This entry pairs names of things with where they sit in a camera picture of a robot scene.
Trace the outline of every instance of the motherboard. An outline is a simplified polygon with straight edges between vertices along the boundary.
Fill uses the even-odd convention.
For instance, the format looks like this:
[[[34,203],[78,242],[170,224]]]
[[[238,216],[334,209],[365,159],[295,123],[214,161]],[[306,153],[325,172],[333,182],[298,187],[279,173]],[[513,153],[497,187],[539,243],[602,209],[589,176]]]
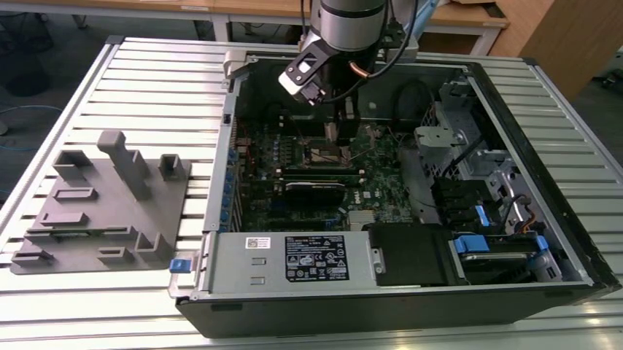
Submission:
[[[398,150],[407,135],[362,123],[350,145],[306,136],[294,119],[242,123],[245,232],[361,230],[413,222]]]

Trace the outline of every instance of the floor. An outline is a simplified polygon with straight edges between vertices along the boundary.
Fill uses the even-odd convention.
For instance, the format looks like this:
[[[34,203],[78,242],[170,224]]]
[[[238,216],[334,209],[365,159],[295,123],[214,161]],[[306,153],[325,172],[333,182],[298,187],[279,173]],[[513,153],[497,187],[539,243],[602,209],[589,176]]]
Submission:
[[[0,87],[0,111],[7,106],[50,105],[63,108],[80,84],[82,78],[96,58],[107,37],[112,34],[168,39],[197,39],[191,21],[127,19],[95,17],[87,19],[88,28],[79,30],[70,15],[50,15],[47,27],[55,47],[40,54],[42,64],[52,76],[52,87],[30,98],[11,96]],[[233,27],[233,38],[242,42],[283,43],[287,26],[263,25],[254,28],[257,35],[246,35],[243,27]],[[611,150],[619,163],[623,162],[623,93],[605,90],[593,82],[582,91],[574,106]],[[44,109],[20,109],[0,114],[10,132],[0,136],[0,146],[36,149],[58,118],[58,112]],[[0,149],[0,205],[20,179],[35,151]]]

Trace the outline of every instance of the warning label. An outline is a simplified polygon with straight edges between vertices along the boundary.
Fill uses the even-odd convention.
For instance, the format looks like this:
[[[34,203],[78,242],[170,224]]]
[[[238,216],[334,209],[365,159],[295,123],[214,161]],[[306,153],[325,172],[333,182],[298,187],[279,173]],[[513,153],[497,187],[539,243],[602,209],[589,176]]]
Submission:
[[[286,278],[290,282],[347,281],[345,236],[286,237]]]

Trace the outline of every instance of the metal table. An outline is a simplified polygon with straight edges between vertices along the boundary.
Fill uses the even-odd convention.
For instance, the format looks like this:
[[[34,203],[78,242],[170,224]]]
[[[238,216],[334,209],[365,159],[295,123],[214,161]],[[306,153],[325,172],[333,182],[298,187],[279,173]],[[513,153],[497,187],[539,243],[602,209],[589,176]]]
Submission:
[[[168,297],[168,271],[16,276],[22,245],[56,173],[62,149],[99,154],[104,128],[122,129],[128,148],[150,158],[191,159],[176,244],[201,247],[215,136],[226,90],[223,59],[233,48],[290,51],[278,45],[126,38],[103,48],[0,213],[0,341],[3,350],[333,346],[357,349],[615,349],[623,343],[623,291],[563,306],[511,325],[294,338],[211,340],[195,331]],[[422,54],[478,61],[498,87],[554,179],[615,273],[623,274],[623,171],[538,66],[518,58]],[[183,275],[182,286],[193,276]]]

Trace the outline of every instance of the blue latch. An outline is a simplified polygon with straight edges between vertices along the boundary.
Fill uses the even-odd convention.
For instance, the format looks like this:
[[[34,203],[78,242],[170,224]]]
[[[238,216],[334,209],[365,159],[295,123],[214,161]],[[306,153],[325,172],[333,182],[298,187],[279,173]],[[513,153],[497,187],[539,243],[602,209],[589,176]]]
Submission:
[[[193,260],[174,259],[168,265],[168,272],[171,273],[191,273]]]
[[[483,224],[485,227],[491,226],[491,223],[489,222],[489,218],[487,218],[487,213],[485,213],[483,206],[477,206],[477,213],[478,213],[478,216],[481,217],[481,224]]]
[[[537,236],[537,244],[539,245],[539,250],[547,250],[550,245],[547,244],[546,237],[543,236]]]
[[[489,252],[489,244],[483,235],[465,235],[455,239],[455,248],[459,254]]]

